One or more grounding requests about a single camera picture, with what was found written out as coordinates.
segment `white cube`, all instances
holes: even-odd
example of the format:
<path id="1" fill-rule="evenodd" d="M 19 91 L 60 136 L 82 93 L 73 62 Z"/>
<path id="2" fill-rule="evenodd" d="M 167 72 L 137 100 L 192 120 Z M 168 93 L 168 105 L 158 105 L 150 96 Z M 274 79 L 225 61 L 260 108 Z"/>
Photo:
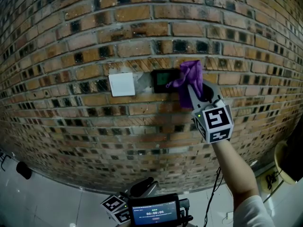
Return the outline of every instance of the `white cube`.
<path id="1" fill-rule="evenodd" d="M 207 143 L 229 139 L 232 135 L 233 120 L 228 105 L 192 112 L 197 129 Z"/>

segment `handheld device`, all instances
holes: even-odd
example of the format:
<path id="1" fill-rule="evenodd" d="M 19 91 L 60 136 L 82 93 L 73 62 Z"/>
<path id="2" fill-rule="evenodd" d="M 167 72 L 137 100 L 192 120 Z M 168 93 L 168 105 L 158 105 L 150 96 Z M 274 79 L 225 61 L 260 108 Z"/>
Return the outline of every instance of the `handheld device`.
<path id="1" fill-rule="evenodd" d="M 109 196 L 101 206 L 118 224 L 131 222 L 136 227 L 193 226 L 188 224 L 193 220 L 188 214 L 189 200 L 179 200 L 176 193 L 153 197 L 157 188 L 158 182 L 148 177 Z"/>
<path id="2" fill-rule="evenodd" d="M 193 121 L 207 143 L 229 139 L 233 120 L 229 105 L 225 105 L 216 84 L 203 80 L 202 96 L 198 98 L 189 84 L 187 86 L 194 110 Z"/>

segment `white light switch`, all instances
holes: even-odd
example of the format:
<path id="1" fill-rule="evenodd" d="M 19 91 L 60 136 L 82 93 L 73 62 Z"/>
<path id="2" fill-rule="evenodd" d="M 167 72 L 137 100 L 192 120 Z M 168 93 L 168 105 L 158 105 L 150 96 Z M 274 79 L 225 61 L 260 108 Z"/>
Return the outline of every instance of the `white light switch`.
<path id="1" fill-rule="evenodd" d="M 133 96 L 134 79 L 133 73 L 120 73 L 109 75 L 110 88 L 113 96 Z"/>

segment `forearm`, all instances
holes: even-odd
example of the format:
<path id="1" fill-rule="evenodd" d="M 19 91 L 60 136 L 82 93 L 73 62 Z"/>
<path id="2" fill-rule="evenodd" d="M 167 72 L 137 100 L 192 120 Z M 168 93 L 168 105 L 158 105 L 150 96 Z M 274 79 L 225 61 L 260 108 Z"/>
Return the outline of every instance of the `forearm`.
<path id="1" fill-rule="evenodd" d="M 233 196 L 247 192 L 258 194 L 255 175 L 228 140 L 213 143 L 224 180 Z"/>

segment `purple cloth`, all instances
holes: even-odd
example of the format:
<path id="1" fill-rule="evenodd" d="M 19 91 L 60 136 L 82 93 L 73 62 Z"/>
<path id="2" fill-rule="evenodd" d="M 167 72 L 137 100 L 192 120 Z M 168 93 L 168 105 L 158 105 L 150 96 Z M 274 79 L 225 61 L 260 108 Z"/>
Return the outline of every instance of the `purple cloth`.
<path id="1" fill-rule="evenodd" d="M 183 74 L 181 79 L 171 81 L 166 87 L 177 87 L 182 108 L 193 108 L 187 85 L 193 87 L 198 98 L 202 95 L 202 66 L 200 61 L 186 61 L 180 65 Z"/>

